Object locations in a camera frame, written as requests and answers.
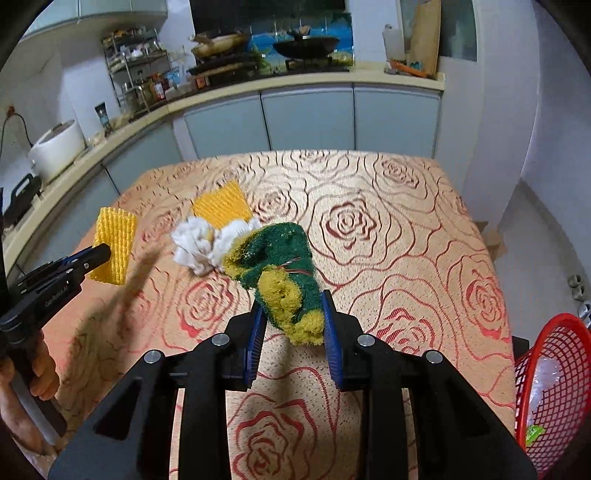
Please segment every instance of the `red basket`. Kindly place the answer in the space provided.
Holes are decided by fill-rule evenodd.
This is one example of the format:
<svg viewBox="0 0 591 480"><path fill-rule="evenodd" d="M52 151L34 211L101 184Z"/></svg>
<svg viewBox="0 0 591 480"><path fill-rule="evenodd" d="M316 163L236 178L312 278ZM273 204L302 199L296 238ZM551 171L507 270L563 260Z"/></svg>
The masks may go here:
<svg viewBox="0 0 591 480"><path fill-rule="evenodd" d="M560 381L544 392L534 424L545 428L531 447L525 447L531 383L541 355L560 362ZM591 410L591 333L580 319L561 313L542 329L535 345L515 362L517 409L515 437L538 471L550 469L573 439Z"/></svg>

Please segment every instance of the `wok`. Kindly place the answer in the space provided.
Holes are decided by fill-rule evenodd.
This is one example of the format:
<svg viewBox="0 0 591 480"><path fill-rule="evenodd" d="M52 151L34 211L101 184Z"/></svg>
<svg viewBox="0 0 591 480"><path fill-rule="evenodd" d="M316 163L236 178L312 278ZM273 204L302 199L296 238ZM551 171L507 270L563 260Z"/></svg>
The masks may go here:
<svg viewBox="0 0 591 480"><path fill-rule="evenodd" d="M273 48L289 59L320 59L334 51L339 44L336 37L309 37L297 32L289 32L293 40L280 41L273 44Z"/></svg>

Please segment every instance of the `rose pattern tablecloth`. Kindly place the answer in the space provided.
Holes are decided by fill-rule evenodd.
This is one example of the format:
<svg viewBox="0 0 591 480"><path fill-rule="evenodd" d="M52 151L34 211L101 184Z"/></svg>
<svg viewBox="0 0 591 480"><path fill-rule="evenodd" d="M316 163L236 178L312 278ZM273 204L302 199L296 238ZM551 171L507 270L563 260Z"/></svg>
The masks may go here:
<svg viewBox="0 0 591 480"><path fill-rule="evenodd" d="M126 286L86 280L44 329L70 434L146 350L188 351L249 310L253 295L236 282L217 273L195 277L173 262L170 232L191 200L230 179L263 223L297 222L307 231L338 309L403 352L441 350L513 431L503 295L478 229L437 163L285 151L159 168L119 198L115 206L139 216ZM80 248L93 236L94 229ZM360 396L335 389L323 347L293 347L269 325L253 389L228 393L227 405L235 478L353 478ZM414 443L410 436L411 476Z"/></svg>

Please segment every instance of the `white towel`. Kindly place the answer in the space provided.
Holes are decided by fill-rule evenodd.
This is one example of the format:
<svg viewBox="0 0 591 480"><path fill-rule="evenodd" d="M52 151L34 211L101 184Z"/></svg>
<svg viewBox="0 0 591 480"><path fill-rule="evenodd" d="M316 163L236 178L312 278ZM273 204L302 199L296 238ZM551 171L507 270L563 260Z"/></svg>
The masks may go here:
<svg viewBox="0 0 591 480"><path fill-rule="evenodd" d="M189 267L195 275L207 275L213 267L207 255L212 251L213 227L203 218L190 216L170 234L177 245L174 261Z"/></svg>
<svg viewBox="0 0 591 480"><path fill-rule="evenodd" d="M221 230L216 230L216 237L213 242L213 249L208 255L210 263L220 273L225 273L222 260L232 247L234 240L247 232L252 232L261 227L261 221L252 217L250 222L244 220L233 220Z"/></svg>
<svg viewBox="0 0 591 480"><path fill-rule="evenodd" d="M221 230L215 230L211 224L201 218L190 216L177 225L170 234L177 249L174 261L189 267L195 275L207 275L214 268L224 273L223 257L228 253L234 240L240 235L261 227L261 221L253 217L248 223L234 220Z"/></svg>

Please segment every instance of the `kitchen utensil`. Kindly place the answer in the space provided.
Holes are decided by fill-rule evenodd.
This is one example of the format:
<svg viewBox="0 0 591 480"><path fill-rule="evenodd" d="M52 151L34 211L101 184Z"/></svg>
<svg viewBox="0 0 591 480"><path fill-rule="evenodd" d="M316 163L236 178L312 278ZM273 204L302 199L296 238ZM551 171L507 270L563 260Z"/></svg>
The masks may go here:
<svg viewBox="0 0 591 480"><path fill-rule="evenodd" d="M14 187L10 197L10 205L4 212L4 228L16 225L31 207L35 195L41 191L41 179L28 173Z"/></svg>
<svg viewBox="0 0 591 480"><path fill-rule="evenodd" d="M138 95L131 82L125 82L121 87L124 95L125 110L128 112L137 112L141 107L138 102Z"/></svg>
<svg viewBox="0 0 591 480"><path fill-rule="evenodd" d="M213 55L219 55L220 53L227 52L232 48L238 48L244 46L250 35L243 33L234 33L231 35L222 35L221 37L206 38L201 35L196 35L196 39L203 40L201 45L193 47L191 52L197 59L205 59Z"/></svg>
<svg viewBox="0 0 591 480"><path fill-rule="evenodd" d="M402 62L399 62L396 60L388 60L388 63L389 63L390 68L392 70L399 70L401 72L409 73L410 75L414 75L416 77L427 78L427 74L425 72L421 72L421 70L413 69L412 67L409 67L408 65L405 65Z"/></svg>
<svg viewBox="0 0 591 480"><path fill-rule="evenodd" d="M289 59L319 59L326 57L334 51L339 44L336 37L309 37L301 35L298 31L290 31L289 35L293 40L280 41L273 44L273 48L284 57Z"/></svg>
<svg viewBox="0 0 591 480"><path fill-rule="evenodd" d="M426 0L420 3L414 16L407 63L419 65L418 70L430 77L437 72L440 29L441 0Z"/></svg>
<svg viewBox="0 0 591 480"><path fill-rule="evenodd" d="M33 145L28 158L44 184L57 177L85 148L84 135L76 120L56 125Z"/></svg>

